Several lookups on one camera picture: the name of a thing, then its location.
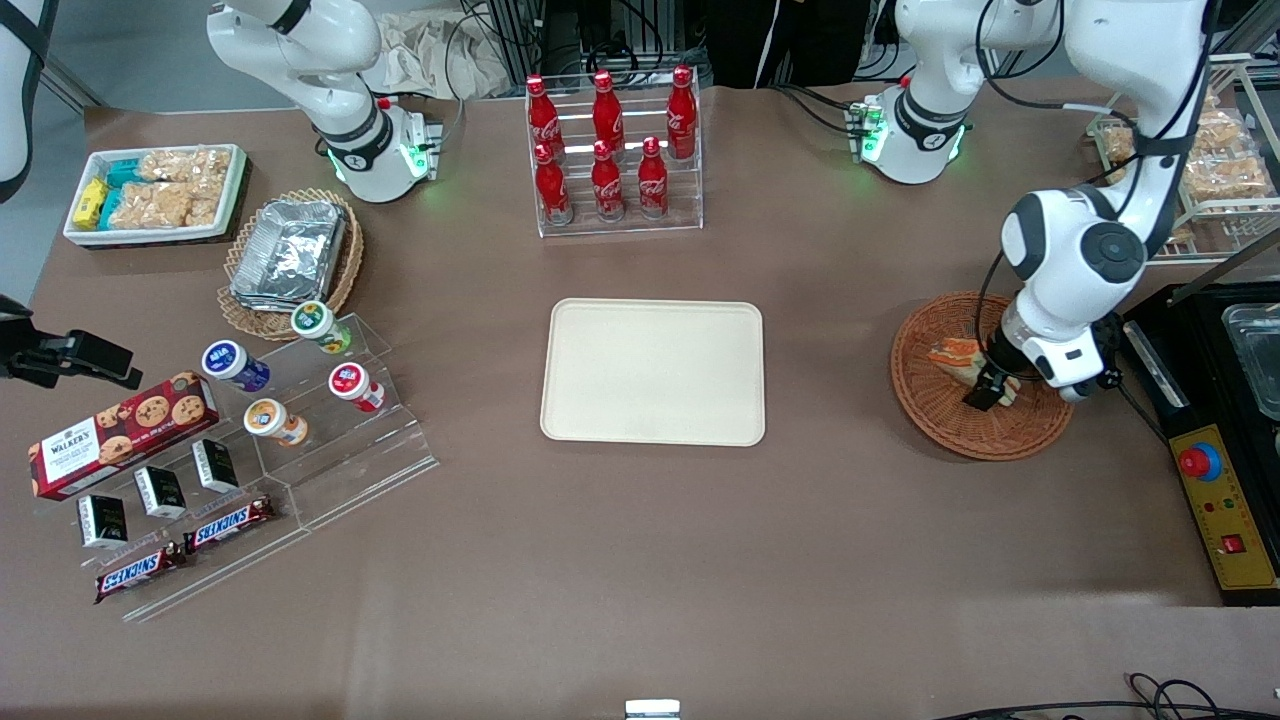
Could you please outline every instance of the red switch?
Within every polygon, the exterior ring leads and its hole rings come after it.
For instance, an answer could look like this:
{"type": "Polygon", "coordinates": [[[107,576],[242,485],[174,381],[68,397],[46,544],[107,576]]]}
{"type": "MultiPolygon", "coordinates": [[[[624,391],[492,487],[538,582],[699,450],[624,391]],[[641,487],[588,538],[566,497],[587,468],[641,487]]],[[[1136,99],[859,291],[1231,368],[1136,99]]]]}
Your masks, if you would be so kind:
{"type": "Polygon", "coordinates": [[[1222,552],[1228,555],[1244,552],[1244,538],[1240,536],[1222,536],[1222,552]]]}
{"type": "Polygon", "coordinates": [[[1222,474],[1222,457],[1213,450],[1213,446],[1197,442],[1178,454],[1178,469],[1188,477],[1210,483],[1222,474]]]}

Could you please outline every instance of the small black box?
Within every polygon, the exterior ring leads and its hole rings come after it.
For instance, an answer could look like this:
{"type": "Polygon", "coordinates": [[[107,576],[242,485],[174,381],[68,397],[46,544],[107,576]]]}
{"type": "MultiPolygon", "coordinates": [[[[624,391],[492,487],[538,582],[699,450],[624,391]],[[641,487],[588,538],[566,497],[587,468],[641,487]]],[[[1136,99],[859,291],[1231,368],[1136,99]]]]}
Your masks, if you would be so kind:
{"type": "Polygon", "coordinates": [[[197,439],[191,451],[196,456],[200,484],[214,492],[232,492],[239,487],[236,482],[236,468],[232,465],[232,452],[225,445],[212,439],[197,439]]]}
{"type": "Polygon", "coordinates": [[[124,501],[118,497],[87,495],[76,501],[81,516],[84,547],[120,547],[129,542],[124,529],[124,501]]]}
{"type": "Polygon", "coordinates": [[[138,486],[142,509],[154,518],[182,518],[187,511],[187,500],[182,497],[178,475],[163,468],[138,468],[133,471],[133,483],[138,486]]]}

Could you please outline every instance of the red bottle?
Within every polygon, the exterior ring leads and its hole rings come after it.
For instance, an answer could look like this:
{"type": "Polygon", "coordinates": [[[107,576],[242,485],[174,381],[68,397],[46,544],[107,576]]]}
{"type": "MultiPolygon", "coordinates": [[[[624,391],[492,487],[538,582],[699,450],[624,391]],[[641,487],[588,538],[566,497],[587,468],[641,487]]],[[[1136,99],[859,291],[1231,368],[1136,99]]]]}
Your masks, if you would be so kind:
{"type": "Polygon", "coordinates": [[[568,191],[564,190],[564,173],[556,164],[550,146],[545,142],[535,145],[534,159],[538,160],[534,183],[538,186],[539,197],[543,199],[543,213],[547,215],[547,222],[553,225],[570,224],[573,222],[573,205],[568,201],[568,191]]]}
{"type": "Polygon", "coordinates": [[[644,138],[640,160],[640,213],[650,220],[667,214],[667,165],[662,161],[662,145],[657,137],[644,138]]]}
{"type": "Polygon", "coordinates": [[[595,141],[595,164],[591,165],[591,186],[595,190],[595,211],[605,223],[616,223],[626,213],[622,202],[622,174],[613,161],[613,147],[603,140],[595,141]]]}
{"type": "Polygon", "coordinates": [[[595,73],[595,105],[591,106],[591,120],[595,122],[595,138],[603,140],[613,149],[613,159],[618,163],[626,154],[626,137],[622,133],[622,104],[613,94],[613,76],[609,70],[595,73]]]}
{"type": "Polygon", "coordinates": [[[564,137],[559,131],[559,115],[556,105],[547,97],[543,76],[529,76],[525,81],[529,88],[529,127],[534,131],[534,142],[545,142],[557,163],[564,161],[564,137]]]}
{"type": "Polygon", "coordinates": [[[694,70],[689,65],[676,65],[672,72],[671,97],[667,100],[667,152],[676,160],[694,156],[698,143],[698,101],[690,85],[694,70]]]}

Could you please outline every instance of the wicker basket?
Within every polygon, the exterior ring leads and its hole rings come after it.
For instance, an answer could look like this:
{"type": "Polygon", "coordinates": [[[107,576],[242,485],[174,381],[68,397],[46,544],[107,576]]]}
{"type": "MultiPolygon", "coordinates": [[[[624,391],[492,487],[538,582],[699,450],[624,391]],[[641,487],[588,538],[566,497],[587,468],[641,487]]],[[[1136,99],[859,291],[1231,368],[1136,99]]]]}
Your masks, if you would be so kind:
{"type": "MultiPolygon", "coordinates": [[[[911,313],[893,338],[890,368],[893,392],[915,427],[934,442],[978,460],[1021,460],[1044,450],[1066,429],[1073,406],[1043,382],[1024,382],[1009,407],[987,413],[964,404],[968,389],[925,354],[943,337],[973,337],[975,292],[940,296],[911,313]]],[[[988,295],[982,336],[1000,322],[1009,299],[988,295]]]]}
{"type": "MultiPolygon", "coordinates": [[[[338,266],[333,270],[329,299],[325,300],[325,305],[335,315],[340,315],[338,310],[347,302],[347,296],[351,295],[351,288],[356,284],[356,274],[360,273],[360,259],[365,252],[365,238],[360,229],[360,222],[356,220],[356,213],[346,200],[328,190],[294,190],[285,192],[275,200],[296,200],[300,202],[323,200],[339,205],[347,211],[347,228],[342,236],[338,266]]],[[[257,224],[257,215],[261,211],[262,209],[259,208],[253,213],[253,217],[244,223],[239,234],[236,236],[232,249],[227,252],[227,261],[223,263],[223,269],[227,270],[228,281],[236,274],[236,268],[239,268],[241,258],[244,255],[244,245],[248,242],[248,237],[253,234],[253,227],[257,224]]],[[[227,322],[241,332],[275,342],[284,342],[298,337],[289,324],[289,313],[250,310],[232,297],[230,286],[219,288],[218,305],[223,309],[223,316],[227,318],[227,322]]]]}

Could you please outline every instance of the black machine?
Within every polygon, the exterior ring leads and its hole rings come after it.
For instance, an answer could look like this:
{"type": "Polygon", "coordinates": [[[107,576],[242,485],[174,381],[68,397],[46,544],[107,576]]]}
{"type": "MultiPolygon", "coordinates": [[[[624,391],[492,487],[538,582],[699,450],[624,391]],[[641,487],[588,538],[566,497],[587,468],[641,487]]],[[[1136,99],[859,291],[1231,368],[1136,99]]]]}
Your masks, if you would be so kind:
{"type": "Polygon", "coordinates": [[[1222,602],[1280,605],[1280,283],[1215,284],[1125,315],[1222,602]]]}
{"type": "Polygon", "coordinates": [[[133,352],[84,331],[65,336],[36,329],[31,310],[0,295],[0,379],[18,378],[45,388],[64,375],[88,375],[128,389],[142,384],[129,368],[133,352]]]}

